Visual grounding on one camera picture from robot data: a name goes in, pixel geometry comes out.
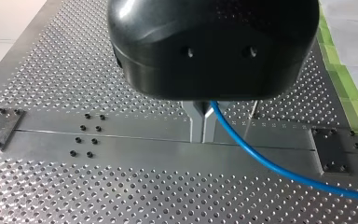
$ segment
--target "white floor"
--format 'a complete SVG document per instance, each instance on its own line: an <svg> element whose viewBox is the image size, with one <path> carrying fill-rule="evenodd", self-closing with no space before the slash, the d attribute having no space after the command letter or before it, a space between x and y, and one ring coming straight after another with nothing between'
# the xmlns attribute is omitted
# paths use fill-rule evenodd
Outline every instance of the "white floor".
<svg viewBox="0 0 358 224"><path fill-rule="evenodd" d="M0 61L46 0L0 0Z"/></svg>

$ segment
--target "screw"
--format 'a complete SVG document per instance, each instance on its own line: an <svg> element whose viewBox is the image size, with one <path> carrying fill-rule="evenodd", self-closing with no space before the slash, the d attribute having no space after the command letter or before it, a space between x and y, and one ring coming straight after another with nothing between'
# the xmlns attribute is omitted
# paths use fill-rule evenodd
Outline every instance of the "screw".
<svg viewBox="0 0 358 224"><path fill-rule="evenodd" d="M330 169L330 165L329 164L326 164L325 166L324 166L324 171L328 171Z"/></svg>
<svg viewBox="0 0 358 224"><path fill-rule="evenodd" d="M337 130L336 129L332 129L330 130L330 132L328 132L330 135L333 135L333 134L336 134L337 133Z"/></svg>
<svg viewBox="0 0 358 224"><path fill-rule="evenodd" d="M313 134L317 134L317 133L320 133L320 132L321 132L321 130L319 130L319 129L313 129L313 130L312 130L312 133L313 133Z"/></svg>
<svg viewBox="0 0 358 224"><path fill-rule="evenodd" d="M358 143L353 144L354 148L358 148Z"/></svg>
<svg viewBox="0 0 358 224"><path fill-rule="evenodd" d="M347 169L348 169L348 166L347 166L347 165L341 165L341 167L339 167L339 170L340 170L341 172L345 172L345 171L347 171Z"/></svg>

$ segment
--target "metal mounting plate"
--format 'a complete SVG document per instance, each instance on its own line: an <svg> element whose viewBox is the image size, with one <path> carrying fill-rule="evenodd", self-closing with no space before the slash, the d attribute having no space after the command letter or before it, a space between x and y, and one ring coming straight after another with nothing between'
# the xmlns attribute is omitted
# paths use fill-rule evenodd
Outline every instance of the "metal mounting plate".
<svg viewBox="0 0 358 224"><path fill-rule="evenodd" d="M350 173L350 167L344 146L340 141L337 130L310 130L310 138L314 145L320 162L320 167L325 174Z"/></svg>
<svg viewBox="0 0 358 224"><path fill-rule="evenodd" d="M0 108L0 150L3 150L24 111Z"/></svg>

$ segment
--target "metal surface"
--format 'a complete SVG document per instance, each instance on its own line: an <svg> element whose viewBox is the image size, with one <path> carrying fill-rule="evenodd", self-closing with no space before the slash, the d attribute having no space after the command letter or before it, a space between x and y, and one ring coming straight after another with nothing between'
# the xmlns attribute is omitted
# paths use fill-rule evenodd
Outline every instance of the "metal surface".
<svg viewBox="0 0 358 224"><path fill-rule="evenodd" d="M113 137L94 146L83 138L15 132L0 155L0 223L358 223L358 201L274 175L238 147ZM358 175L319 177L314 152L258 150L358 189Z"/></svg>
<svg viewBox="0 0 358 224"><path fill-rule="evenodd" d="M0 106L30 112L19 130L81 133L82 124L100 125L84 123L91 113L108 117L104 135L188 141L180 102L143 96L125 82L105 10L106 1L48 1L0 63Z"/></svg>
<svg viewBox="0 0 358 224"><path fill-rule="evenodd" d="M190 144L180 103L143 97L123 82L105 6L48 0L0 63L0 106L27 111L0 153L0 223L358 223L358 201L273 174L232 146L218 124L214 144ZM317 45L308 65L283 103L260 102L250 119L255 102L233 102L226 117L283 167L358 189L358 134L345 129ZM311 119L318 110L324 120ZM275 111L295 118L273 118ZM314 125L344 128L337 132L350 175L320 175Z"/></svg>
<svg viewBox="0 0 358 224"><path fill-rule="evenodd" d="M250 102L232 104L226 113L227 119L235 122L234 125L241 125L241 120L252 111L251 105ZM302 124L349 127L317 43L313 45L296 84L273 99L259 101L255 113L266 122L291 121L297 123L297 127Z"/></svg>
<svg viewBox="0 0 358 224"><path fill-rule="evenodd" d="M230 102L219 101L219 108L226 110ZM212 143L214 140L214 130L216 130L217 116L213 112L213 108L209 108L205 113L205 121L203 127L203 143Z"/></svg>
<svg viewBox="0 0 358 224"><path fill-rule="evenodd" d="M23 114L24 111L19 109L0 108L0 151L5 148Z"/></svg>
<svg viewBox="0 0 358 224"><path fill-rule="evenodd" d="M318 154L321 171L325 174L347 175L351 171L344 146L335 129L310 130L312 144Z"/></svg>
<svg viewBox="0 0 358 224"><path fill-rule="evenodd" d="M202 102L183 101L182 108L190 118L190 142L201 143L204 126Z"/></svg>

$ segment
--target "black bolt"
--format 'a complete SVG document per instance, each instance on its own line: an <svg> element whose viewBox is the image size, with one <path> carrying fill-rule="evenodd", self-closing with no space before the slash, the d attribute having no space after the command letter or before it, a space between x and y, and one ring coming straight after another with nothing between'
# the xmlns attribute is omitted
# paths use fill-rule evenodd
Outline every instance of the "black bolt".
<svg viewBox="0 0 358 224"><path fill-rule="evenodd" d="M354 148L358 148L358 143L353 144Z"/></svg>
<svg viewBox="0 0 358 224"><path fill-rule="evenodd" d="M75 157L77 153L74 150L72 150L69 152L69 154L71 155L71 157Z"/></svg>
<svg viewBox="0 0 358 224"><path fill-rule="evenodd" d="M321 132L321 130L319 130L319 129L313 129L313 130L312 130L312 133L313 133L313 134L317 134L317 133L320 133L320 132Z"/></svg>
<svg viewBox="0 0 358 224"><path fill-rule="evenodd" d="M324 171L328 171L330 169L330 165L329 164L326 164L325 166L324 166Z"/></svg>
<svg viewBox="0 0 358 224"><path fill-rule="evenodd" d="M347 165L341 165L341 167L339 167L339 170L340 170L341 172L345 172L345 171L348 170L348 166L347 166Z"/></svg>
<svg viewBox="0 0 358 224"><path fill-rule="evenodd" d="M329 134L336 134L337 133L337 130L336 129L332 129L328 132Z"/></svg>

